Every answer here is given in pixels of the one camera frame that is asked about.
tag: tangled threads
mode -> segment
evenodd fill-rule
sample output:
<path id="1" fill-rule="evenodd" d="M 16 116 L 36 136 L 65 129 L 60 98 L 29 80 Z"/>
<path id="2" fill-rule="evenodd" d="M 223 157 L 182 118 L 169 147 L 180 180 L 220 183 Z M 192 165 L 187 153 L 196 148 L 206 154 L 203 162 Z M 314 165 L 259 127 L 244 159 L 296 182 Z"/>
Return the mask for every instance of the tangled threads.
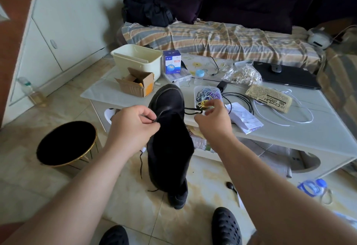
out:
<path id="1" fill-rule="evenodd" d="M 205 103 L 208 100 L 212 100 L 212 99 L 220 99 L 221 98 L 221 94 L 220 94 L 220 90 L 216 89 L 216 90 L 211 90 L 209 88 L 205 88 L 200 90 L 197 95 L 196 95 L 196 106 L 199 108 L 204 108 L 205 107 Z"/>

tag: computer mouse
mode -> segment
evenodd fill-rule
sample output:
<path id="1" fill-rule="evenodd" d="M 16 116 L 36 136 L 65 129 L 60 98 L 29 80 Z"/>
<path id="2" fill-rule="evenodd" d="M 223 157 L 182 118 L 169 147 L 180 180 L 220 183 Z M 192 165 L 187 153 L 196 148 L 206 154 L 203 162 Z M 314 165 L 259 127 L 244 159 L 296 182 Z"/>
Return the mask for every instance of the computer mouse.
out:
<path id="1" fill-rule="evenodd" d="M 274 73 L 280 73 L 281 72 L 281 65 L 279 65 L 279 64 L 271 64 L 270 69 Z"/>

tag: forearm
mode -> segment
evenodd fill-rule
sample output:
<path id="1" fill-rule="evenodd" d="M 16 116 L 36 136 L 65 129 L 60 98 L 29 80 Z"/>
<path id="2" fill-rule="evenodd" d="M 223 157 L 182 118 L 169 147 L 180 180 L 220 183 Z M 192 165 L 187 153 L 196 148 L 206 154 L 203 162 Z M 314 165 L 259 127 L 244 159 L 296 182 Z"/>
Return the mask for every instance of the forearm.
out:
<path id="1" fill-rule="evenodd" d="M 4 244 L 89 244 L 127 158 L 102 152 Z"/>
<path id="2" fill-rule="evenodd" d="M 234 137 L 217 152 L 265 244 L 357 244 L 357 234 Z"/>

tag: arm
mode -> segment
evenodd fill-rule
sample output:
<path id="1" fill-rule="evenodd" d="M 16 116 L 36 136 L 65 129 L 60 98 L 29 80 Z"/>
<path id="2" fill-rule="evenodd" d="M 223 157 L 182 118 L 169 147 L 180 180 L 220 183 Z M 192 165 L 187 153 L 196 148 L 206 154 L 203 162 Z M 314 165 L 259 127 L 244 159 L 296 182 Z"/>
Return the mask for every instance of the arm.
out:
<path id="1" fill-rule="evenodd" d="M 357 232 L 270 169 L 234 136 L 220 100 L 195 116 L 265 244 L 357 244 Z"/>
<path id="2" fill-rule="evenodd" d="M 112 118 L 101 154 L 3 245 L 89 244 L 120 171 L 160 128 L 144 106 L 125 108 Z"/>

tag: hand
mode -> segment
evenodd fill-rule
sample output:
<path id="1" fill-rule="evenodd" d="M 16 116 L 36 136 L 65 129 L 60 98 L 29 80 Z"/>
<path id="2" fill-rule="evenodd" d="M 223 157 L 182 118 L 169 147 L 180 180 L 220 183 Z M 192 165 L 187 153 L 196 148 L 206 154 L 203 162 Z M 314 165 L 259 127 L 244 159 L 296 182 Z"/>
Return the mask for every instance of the hand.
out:
<path id="1" fill-rule="evenodd" d="M 221 100 L 209 100 L 205 103 L 205 106 L 214 106 L 214 108 L 206 111 L 205 116 L 196 114 L 194 119 L 213 150 L 218 152 L 219 146 L 223 144 L 225 138 L 235 138 L 231 119 Z"/>
<path id="2" fill-rule="evenodd" d="M 151 109 L 141 105 L 123 108 L 116 113 L 111 119 L 105 150 L 124 153 L 128 158 L 139 152 L 160 128 L 159 123 L 153 123 L 143 115 L 156 119 Z"/>

